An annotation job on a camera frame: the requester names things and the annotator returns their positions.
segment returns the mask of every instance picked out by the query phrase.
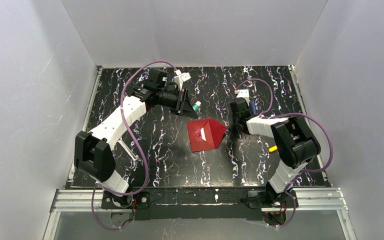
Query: black joint housing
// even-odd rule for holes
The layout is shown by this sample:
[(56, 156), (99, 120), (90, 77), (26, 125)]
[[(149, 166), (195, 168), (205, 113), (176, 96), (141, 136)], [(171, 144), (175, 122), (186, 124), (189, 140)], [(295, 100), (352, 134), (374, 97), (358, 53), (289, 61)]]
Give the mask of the black joint housing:
[(290, 117), (288, 122), (271, 125), (277, 152), (286, 166), (296, 169), (304, 162), (310, 162), (321, 148), (304, 117)]
[(143, 83), (143, 87), (153, 92), (159, 92), (166, 85), (164, 78), (167, 79), (168, 75), (169, 73), (164, 70), (151, 68), (148, 79)]
[(74, 166), (102, 183), (113, 174), (116, 161), (106, 139), (80, 131), (75, 137)]
[(245, 98), (237, 97), (229, 102), (229, 105), (232, 110), (233, 124), (239, 131), (249, 134), (247, 121), (253, 116), (251, 116), (250, 108)]

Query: blue object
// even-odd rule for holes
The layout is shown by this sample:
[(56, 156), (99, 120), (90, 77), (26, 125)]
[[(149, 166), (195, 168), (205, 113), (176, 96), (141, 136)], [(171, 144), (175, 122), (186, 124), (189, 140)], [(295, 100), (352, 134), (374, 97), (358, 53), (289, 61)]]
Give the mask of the blue object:
[(251, 115), (257, 115), (257, 106), (256, 101), (249, 101), (249, 111), (251, 112)]

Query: white cable clip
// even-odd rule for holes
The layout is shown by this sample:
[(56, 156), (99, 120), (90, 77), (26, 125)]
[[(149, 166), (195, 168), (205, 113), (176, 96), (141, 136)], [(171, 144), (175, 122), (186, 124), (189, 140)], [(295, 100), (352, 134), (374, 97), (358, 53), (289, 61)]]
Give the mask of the white cable clip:
[(187, 80), (192, 78), (189, 72), (182, 73), (179, 69), (174, 72), (174, 75), (174, 82), (177, 84), (180, 90), (183, 87), (183, 82), (186, 82)]

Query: metal frame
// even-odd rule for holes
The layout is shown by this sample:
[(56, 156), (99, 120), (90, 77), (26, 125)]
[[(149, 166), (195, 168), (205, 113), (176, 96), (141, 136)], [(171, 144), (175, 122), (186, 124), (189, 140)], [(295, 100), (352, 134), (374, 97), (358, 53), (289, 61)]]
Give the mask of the metal frame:
[[(336, 210), (347, 240), (355, 240), (353, 227), (348, 217), (348, 206), (339, 187), (295, 187), (299, 207), (297, 211)], [(91, 189), (57, 190), (50, 210), (50, 217), (43, 239), (54, 239), (61, 212), (91, 212)], [(130, 212), (130, 209), (102, 209), (102, 189), (97, 189), (94, 196), (95, 212)], [(262, 212), (278, 211), (277, 208), (262, 208)]]

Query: black tabletop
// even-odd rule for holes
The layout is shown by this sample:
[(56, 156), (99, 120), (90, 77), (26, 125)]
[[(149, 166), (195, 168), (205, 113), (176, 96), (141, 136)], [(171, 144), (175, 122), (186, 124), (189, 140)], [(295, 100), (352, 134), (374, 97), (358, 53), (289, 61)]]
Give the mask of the black tabletop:
[[(132, 125), (133, 132), (143, 148), (150, 168), (148, 187), (245, 187), (265, 186), (276, 171), (280, 158), (268, 149), (275, 142), (272, 138), (246, 135), (232, 124), (229, 101), (234, 99), (234, 88), (245, 79), (265, 80), (274, 94), (272, 110), (266, 116), (301, 112), (292, 77), (287, 66), (225, 66), (180, 67), (192, 79), (183, 86), (189, 89), (191, 102), (201, 102), (197, 111), (199, 119), (212, 118), (228, 126), (220, 146), (215, 150), (191, 152), (187, 122), (193, 121), (170, 114), (169, 109), (157, 106)], [(90, 130), (100, 124), (120, 104), (124, 83), (137, 68), (107, 68), (96, 90), (87, 124)], [(167, 68), (169, 79), (173, 69)], [(140, 77), (146, 78), (149, 69)], [(269, 106), (270, 92), (262, 82), (249, 82), (241, 88), (249, 89), (259, 111)], [(125, 133), (123, 141), (139, 155), (131, 137)], [(116, 170), (134, 187), (145, 179), (143, 163), (133, 161), (117, 144), (113, 151)], [(317, 161), (308, 169), (320, 168)], [(76, 169), (72, 188), (93, 187), (95, 181)], [(296, 186), (326, 186), (321, 173), (305, 173), (295, 182)]]

